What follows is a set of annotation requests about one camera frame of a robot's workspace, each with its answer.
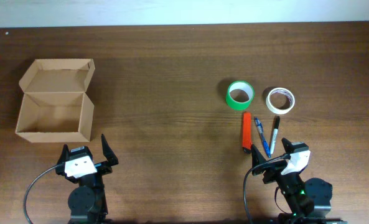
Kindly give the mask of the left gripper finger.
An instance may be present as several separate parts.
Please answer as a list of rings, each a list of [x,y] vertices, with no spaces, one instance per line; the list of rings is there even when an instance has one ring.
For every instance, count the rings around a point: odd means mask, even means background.
[[[69,155],[70,151],[69,151],[69,148],[66,144],[63,145],[63,149],[62,149],[62,153],[57,161],[57,165],[60,165],[60,164],[64,164],[67,160],[69,160]]]
[[[118,165],[119,160],[118,160],[116,154],[110,148],[104,134],[101,135],[101,145],[102,145],[103,155],[106,157],[106,160],[108,161],[108,164],[110,166]]]

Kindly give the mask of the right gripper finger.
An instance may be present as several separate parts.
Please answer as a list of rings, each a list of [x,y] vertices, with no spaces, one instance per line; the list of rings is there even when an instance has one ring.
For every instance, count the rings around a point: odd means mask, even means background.
[[[252,144],[251,145],[251,155],[252,155],[252,175],[260,175],[263,172],[266,171],[268,168],[268,164],[266,163],[267,160],[263,157],[263,155],[260,153],[258,148]]]
[[[294,146],[292,145],[292,142],[289,141],[286,138],[282,138],[281,141],[282,141],[282,144],[283,144],[283,147],[284,147],[285,152],[286,153],[293,153]]]

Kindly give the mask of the orange utility knife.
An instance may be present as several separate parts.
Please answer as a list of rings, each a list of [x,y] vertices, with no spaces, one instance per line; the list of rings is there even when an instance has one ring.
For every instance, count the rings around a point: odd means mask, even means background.
[[[242,148],[245,153],[251,154],[251,145],[251,113],[244,112],[242,122]]]

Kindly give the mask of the beige masking tape roll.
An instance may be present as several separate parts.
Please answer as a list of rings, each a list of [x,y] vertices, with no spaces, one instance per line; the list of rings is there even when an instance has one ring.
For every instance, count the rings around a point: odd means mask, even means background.
[[[294,95],[286,88],[273,88],[266,97],[266,106],[274,114],[286,114],[295,104]]]

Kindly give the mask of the brown cardboard box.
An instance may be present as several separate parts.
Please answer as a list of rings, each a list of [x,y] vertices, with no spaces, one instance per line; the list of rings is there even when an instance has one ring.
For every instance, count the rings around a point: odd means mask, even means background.
[[[89,142],[95,106],[86,91],[94,72],[91,58],[34,60],[19,80],[15,133],[29,142]]]

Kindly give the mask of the green tape roll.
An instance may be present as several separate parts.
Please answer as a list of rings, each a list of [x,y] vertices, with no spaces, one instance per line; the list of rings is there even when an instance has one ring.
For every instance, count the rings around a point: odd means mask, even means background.
[[[245,110],[255,96],[254,88],[245,81],[235,81],[227,89],[226,103],[234,110]]]

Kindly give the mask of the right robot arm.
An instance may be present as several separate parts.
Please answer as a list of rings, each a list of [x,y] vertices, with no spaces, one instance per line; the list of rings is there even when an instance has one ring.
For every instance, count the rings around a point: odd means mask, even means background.
[[[333,186],[320,179],[303,181],[301,172],[307,167],[311,156],[309,146],[304,142],[291,142],[281,139],[285,153],[266,160],[255,145],[251,145],[252,168],[243,181],[243,193],[246,193],[246,181],[250,174],[263,175],[263,183],[277,183],[277,192],[281,192],[290,212],[282,211],[277,223],[345,223],[339,218],[327,218],[331,211]]]

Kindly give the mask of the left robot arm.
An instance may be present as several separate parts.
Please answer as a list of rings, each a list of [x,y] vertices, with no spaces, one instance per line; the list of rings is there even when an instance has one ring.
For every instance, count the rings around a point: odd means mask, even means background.
[[[119,161],[104,135],[101,146],[106,160],[96,164],[87,146],[72,150],[63,146],[56,174],[78,184],[68,197],[70,223],[103,223],[108,214],[103,176],[112,173],[112,167]]]

